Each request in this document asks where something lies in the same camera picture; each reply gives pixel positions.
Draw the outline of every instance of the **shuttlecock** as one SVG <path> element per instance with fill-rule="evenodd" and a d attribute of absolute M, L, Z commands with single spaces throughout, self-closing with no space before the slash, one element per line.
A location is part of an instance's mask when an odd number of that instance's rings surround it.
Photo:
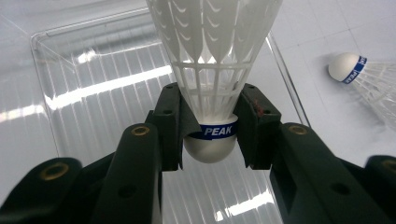
<path fill-rule="evenodd" d="M 177 84 L 202 127 L 184 139 L 196 160 L 233 150 L 233 114 L 281 0 L 147 0 Z"/>
<path fill-rule="evenodd" d="M 396 63 L 370 62 L 354 53 L 342 53 L 329 64 L 330 75 L 352 83 L 375 112 L 396 130 Z"/>

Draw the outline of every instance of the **white shuttlecock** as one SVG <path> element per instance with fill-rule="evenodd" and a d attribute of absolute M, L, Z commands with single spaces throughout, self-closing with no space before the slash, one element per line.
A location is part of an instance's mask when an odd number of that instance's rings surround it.
<path fill-rule="evenodd" d="M 370 62 L 342 53 L 329 64 L 330 75 L 352 85 L 389 126 L 396 130 L 396 63 Z"/>
<path fill-rule="evenodd" d="M 177 84 L 202 127 L 184 139 L 198 161 L 227 157 L 233 114 L 281 0 L 147 0 Z"/>

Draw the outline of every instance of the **blue band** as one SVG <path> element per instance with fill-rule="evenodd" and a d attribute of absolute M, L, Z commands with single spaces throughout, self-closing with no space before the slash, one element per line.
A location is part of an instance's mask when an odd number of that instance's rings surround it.
<path fill-rule="evenodd" d="M 233 136 L 236 134 L 236 122 L 220 125 L 204 125 L 201 124 L 201 132 L 192 133 L 189 136 L 203 140 L 213 140 Z"/>
<path fill-rule="evenodd" d="M 361 70 L 363 70 L 364 65 L 367 63 L 367 58 L 363 58 L 359 56 L 359 60 L 356 63 L 355 67 L 353 70 L 349 73 L 349 75 L 346 77 L 346 79 L 343 80 L 345 84 L 351 83 L 360 73 Z"/>

